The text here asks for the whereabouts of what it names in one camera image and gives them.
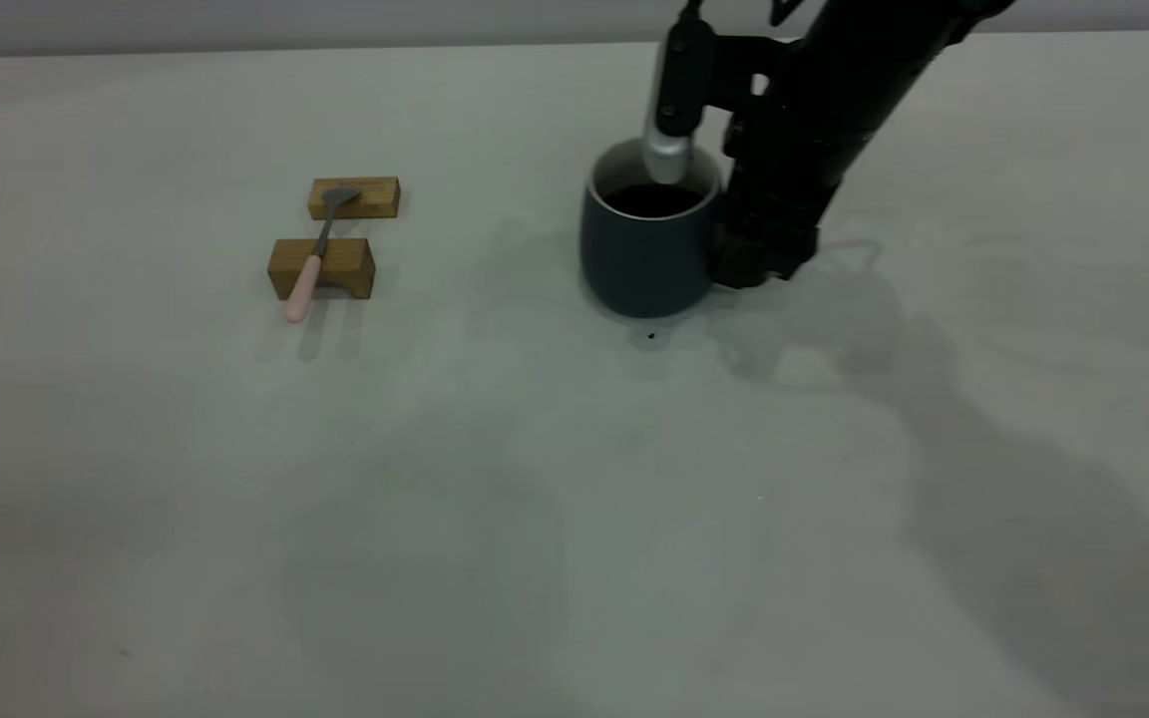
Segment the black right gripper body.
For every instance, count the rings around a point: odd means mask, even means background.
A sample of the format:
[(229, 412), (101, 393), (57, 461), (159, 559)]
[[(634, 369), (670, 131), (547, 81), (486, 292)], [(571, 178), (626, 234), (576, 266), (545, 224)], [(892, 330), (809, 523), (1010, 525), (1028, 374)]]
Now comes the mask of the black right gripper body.
[(724, 219), (745, 239), (816, 231), (850, 163), (847, 136), (765, 99), (731, 115), (724, 152), (733, 160)]

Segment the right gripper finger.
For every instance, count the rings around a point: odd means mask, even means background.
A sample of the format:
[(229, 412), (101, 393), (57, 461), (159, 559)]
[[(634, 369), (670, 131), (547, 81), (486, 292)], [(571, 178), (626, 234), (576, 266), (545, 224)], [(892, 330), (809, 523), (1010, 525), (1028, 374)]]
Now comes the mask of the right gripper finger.
[(818, 250), (822, 204), (728, 194), (722, 200), (712, 250), (712, 281), (728, 289), (753, 289), (789, 280)]

